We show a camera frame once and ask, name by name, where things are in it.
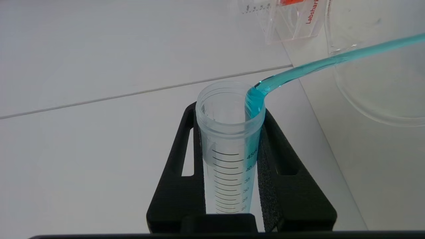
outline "plastic container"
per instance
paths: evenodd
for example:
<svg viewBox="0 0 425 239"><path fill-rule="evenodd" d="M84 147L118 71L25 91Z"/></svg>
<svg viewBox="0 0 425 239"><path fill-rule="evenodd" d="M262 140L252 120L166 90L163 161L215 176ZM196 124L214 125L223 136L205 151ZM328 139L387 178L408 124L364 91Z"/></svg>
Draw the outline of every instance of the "plastic container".
<svg viewBox="0 0 425 239"><path fill-rule="evenodd" d="M218 82L198 96L207 213L249 213L258 142L266 109L251 119L246 111L250 85Z"/></svg>
<svg viewBox="0 0 425 239"><path fill-rule="evenodd" d="M266 43L288 41L319 34L325 19L326 0L270 0L256 11Z"/></svg>
<svg viewBox="0 0 425 239"><path fill-rule="evenodd" d="M423 0L329 0L329 55L425 32ZM337 86L362 114L394 126L425 125L425 43L338 65Z"/></svg>

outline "measuring scale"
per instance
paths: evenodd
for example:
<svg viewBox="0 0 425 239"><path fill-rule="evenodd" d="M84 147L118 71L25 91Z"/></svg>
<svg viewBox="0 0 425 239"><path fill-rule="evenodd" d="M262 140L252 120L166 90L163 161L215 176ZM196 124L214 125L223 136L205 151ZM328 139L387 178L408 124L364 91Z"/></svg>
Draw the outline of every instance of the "measuring scale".
<svg viewBox="0 0 425 239"><path fill-rule="evenodd" d="M247 101L250 88L225 81L199 94L196 116L201 130L207 213L250 210L265 114L264 95L259 91L249 96L259 97L256 104Z"/></svg>

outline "black foam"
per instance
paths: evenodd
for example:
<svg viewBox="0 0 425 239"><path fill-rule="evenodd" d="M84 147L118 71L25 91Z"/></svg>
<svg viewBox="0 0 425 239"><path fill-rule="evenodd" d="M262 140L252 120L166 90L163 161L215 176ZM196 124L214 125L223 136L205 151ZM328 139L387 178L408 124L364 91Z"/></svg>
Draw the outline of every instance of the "black foam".
<svg viewBox="0 0 425 239"><path fill-rule="evenodd" d="M264 229L332 230L337 214L266 112L258 151L258 187Z"/></svg>

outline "white table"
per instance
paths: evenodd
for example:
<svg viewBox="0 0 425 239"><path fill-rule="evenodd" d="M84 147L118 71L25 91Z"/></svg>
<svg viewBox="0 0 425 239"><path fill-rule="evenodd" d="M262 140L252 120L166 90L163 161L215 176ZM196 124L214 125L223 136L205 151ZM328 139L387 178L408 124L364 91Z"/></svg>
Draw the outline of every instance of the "white table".
<svg viewBox="0 0 425 239"><path fill-rule="evenodd" d="M255 18L236 31L227 1L159 4L0 3L0 239L147 233L183 111L211 83L202 82L255 84L282 70L250 72L290 64L282 45L263 45ZM266 105L337 209L335 229L362 229L300 82ZM258 198L251 210L261 229Z"/></svg>

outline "turquoise liquid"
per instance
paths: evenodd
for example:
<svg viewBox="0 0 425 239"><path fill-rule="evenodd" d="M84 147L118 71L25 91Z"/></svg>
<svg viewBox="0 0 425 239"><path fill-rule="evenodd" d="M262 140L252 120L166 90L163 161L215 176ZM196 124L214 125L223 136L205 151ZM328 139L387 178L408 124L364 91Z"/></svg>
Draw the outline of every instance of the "turquoise liquid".
<svg viewBox="0 0 425 239"><path fill-rule="evenodd" d="M422 33L412 37L400 38L378 45L348 51L276 74L260 81L248 91L245 102L246 112L251 117L251 119L254 118L259 113L259 110L263 107L264 98L269 92L297 78L343 62L357 60L363 57L368 57L424 41L425 33Z"/></svg>

